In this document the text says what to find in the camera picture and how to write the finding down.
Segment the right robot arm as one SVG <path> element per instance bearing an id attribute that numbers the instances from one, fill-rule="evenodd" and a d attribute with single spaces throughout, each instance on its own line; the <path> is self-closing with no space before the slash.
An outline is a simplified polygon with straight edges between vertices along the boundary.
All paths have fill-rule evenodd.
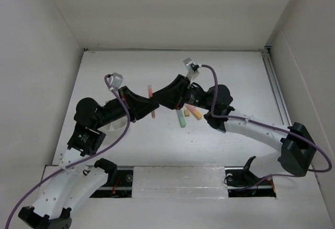
<path id="1" fill-rule="evenodd" d="M 169 109 L 185 104 L 206 109 L 204 118 L 213 129 L 244 135 L 272 147 L 279 154 L 269 162 L 285 170 L 286 177 L 304 177 L 310 170 L 316 148 L 306 127 L 300 123 L 285 127 L 253 120 L 230 105 L 233 98 L 225 85 L 215 84 L 204 91 L 198 83 L 178 75 L 167 87 L 154 92 L 152 99 Z"/>

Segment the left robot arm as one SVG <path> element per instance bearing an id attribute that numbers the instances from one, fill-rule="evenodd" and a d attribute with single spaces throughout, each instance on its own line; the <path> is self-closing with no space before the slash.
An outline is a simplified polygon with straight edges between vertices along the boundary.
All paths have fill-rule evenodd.
<path id="1" fill-rule="evenodd" d="M 117 165 L 101 158 L 99 149 L 106 134 L 101 127 L 123 117 L 126 127 L 156 110 L 159 104 L 138 96 L 127 87 L 110 89 L 115 99 L 104 106 L 84 98 L 76 106 L 74 132 L 68 141 L 59 170 L 45 178 L 40 197 L 18 213 L 31 228 L 70 228 L 73 214 L 102 185 L 117 180 Z"/>

